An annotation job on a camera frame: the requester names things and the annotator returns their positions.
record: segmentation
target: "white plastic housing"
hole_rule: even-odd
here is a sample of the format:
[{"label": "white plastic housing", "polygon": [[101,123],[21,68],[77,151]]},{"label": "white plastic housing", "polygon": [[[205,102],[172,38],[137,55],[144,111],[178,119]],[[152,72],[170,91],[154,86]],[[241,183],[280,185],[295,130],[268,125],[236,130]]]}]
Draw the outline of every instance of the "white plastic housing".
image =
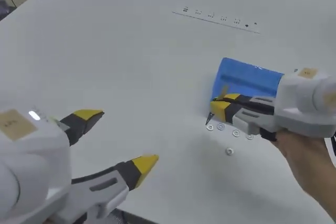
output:
[{"label": "white plastic housing", "polygon": [[326,107],[323,97],[328,89],[336,91],[336,82],[321,71],[309,70],[299,69],[281,78],[275,100],[277,124],[306,135],[322,137],[329,132],[328,137],[335,128],[336,115]]},{"label": "white plastic housing", "polygon": [[15,175],[1,160],[0,179],[0,219],[3,219],[14,207],[18,200],[19,184]]},{"label": "white plastic housing", "polygon": [[6,224],[20,223],[43,210],[66,194],[71,185],[66,134],[37,107],[24,102],[0,103],[0,124],[2,115],[10,110],[16,110],[35,130],[12,140],[0,125],[0,160],[15,175],[20,188],[18,201],[1,222]]}]

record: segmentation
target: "gray plastic part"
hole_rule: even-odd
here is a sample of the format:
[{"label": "gray plastic part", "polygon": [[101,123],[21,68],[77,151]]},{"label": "gray plastic part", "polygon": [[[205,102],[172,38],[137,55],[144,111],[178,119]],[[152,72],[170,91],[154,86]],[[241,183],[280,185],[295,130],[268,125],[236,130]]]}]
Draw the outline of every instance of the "gray plastic part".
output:
[{"label": "gray plastic part", "polygon": [[64,132],[66,132],[68,129],[70,129],[69,126],[67,126],[66,124],[54,119],[54,122],[58,125],[58,127],[61,128],[61,130],[63,130]]},{"label": "gray plastic part", "polygon": [[308,137],[332,137],[336,132],[336,125],[316,125],[297,121],[294,119],[275,116],[275,122],[281,128],[289,131],[308,136]]},{"label": "gray plastic part", "polygon": [[[269,106],[274,106],[274,100],[275,98],[272,97],[253,97],[250,99],[251,102],[258,102]],[[245,133],[248,135],[258,135],[260,128],[269,132],[277,132],[281,129],[281,126],[276,123],[273,115],[265,115],[244,108],[234,115],[233,122],[235,122],[235,118],[247,123],[247,132]]]},{"label": "gray plastic part", "polygon": [[[100,188],[113,180],[115,182],[112,185]],[[98,208],[96,218],[100,218],[100,209],[125,190],[128,191],[128,186],[117,170],[96,179],[71,185],[64,208],[50,219],[55,224],[72,224],[93,207]]]},{"label": "gray plastic part", "polygon": [[46,219],[48,219],[49,216],[51,216],[55,211],[62,209],[66,202],[66,195],[62,196],[58,200],[54,201],[41,211],[37,212],[35,215],[30,216],[28,219],[26,219],[23,222],[20,222],[20,224],[42,224]]}]

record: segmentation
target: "blue box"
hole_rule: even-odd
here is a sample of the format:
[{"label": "blue box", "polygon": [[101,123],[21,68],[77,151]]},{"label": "blue box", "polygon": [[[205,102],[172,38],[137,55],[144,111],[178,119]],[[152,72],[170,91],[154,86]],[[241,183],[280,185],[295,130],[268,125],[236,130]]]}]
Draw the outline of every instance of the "blue box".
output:
[{"label": "blue box", "polygon": [[219,96],[224,86],[227,93],[248,96],[275,97],[283,73],[253,66],[238,60],[223,58],[212,89],[212,99]]}]

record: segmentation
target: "metal washer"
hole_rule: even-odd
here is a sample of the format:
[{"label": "metal washer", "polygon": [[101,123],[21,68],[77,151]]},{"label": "metal washer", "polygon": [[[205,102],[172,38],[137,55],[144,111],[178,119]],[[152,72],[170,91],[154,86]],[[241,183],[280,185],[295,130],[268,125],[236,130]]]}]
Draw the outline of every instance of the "metal washer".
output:
[{"label": "metal washer", "polygon": [[223,123],[218,123],[217,124],[217,129],[222,131],[223,129],[225,129],[225,125]]},{"label": "metal washer", "polygon": [[208,125],[206,126],[206,129],[207,129],[208,131],[213,131],[213,130],[214,130],[214,126],[213,126],[212,124],[208,124]]},{"label": "metal washer", "polygon": [[239,130],[234,130],[234,131],[232,131],[232,135],[234,137],[239,137],[240,136],[240,131]]},{"label": "metal washer", "polygon": [[247,135],[246,134],[246,138],[249,139],[249,140],[252,140],[253,139],[253,135]]},{"label": "metal washer", "polygon": [[232,156],[234,153],[234,150],[232,148],[226,148],[225,153],[228,156]]}]

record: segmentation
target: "white tabletop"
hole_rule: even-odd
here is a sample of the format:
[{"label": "white tabletop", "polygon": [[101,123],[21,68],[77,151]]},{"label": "white tabletop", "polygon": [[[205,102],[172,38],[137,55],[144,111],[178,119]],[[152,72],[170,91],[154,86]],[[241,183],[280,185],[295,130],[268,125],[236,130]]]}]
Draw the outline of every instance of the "white tabletop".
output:
[{"label": "white tabletop", "polygon": [[[260,34],[172,13],[185,6],[256,22]],[[2,98],[34,99],[58,118],[104,109],[71,148],[74,177],[159,154],[120,206],[136,215],[161,224],[332,223],[271,144],[204,124],[223,57],[333,73],[335,24],[335,0],[29,0],[0,22]]]}]

